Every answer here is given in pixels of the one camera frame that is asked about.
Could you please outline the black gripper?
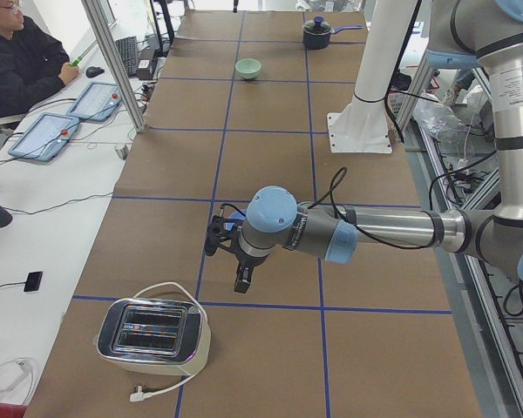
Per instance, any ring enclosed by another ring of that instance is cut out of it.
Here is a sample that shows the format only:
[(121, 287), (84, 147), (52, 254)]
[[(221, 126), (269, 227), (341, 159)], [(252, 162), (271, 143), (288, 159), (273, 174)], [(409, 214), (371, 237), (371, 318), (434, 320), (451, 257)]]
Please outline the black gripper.
[(255, 266), (261, 265), (266, 260), (266, 255), (252, 255), (239, 247), (236, 257), (239, 260), (239, 265), (236, 269), (234, 291), (246, 293), (251, 285)]

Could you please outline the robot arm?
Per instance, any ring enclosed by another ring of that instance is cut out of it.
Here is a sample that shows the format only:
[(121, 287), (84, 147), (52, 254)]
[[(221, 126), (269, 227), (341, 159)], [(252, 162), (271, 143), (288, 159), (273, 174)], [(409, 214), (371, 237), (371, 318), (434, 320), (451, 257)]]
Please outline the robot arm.
[(523, 1), (437, 1), (429, 59), (442, 68), (480, 66), (491, 88), (501, 201), (493, 210), (407, 212), (312, 208), (267, 186), (252, 198), (232, 242), (234, 290), (248, 290), (275, 246), (348, 262), (361, 240), (403, 249), (438, 246), (496, 266), (523, 281)]

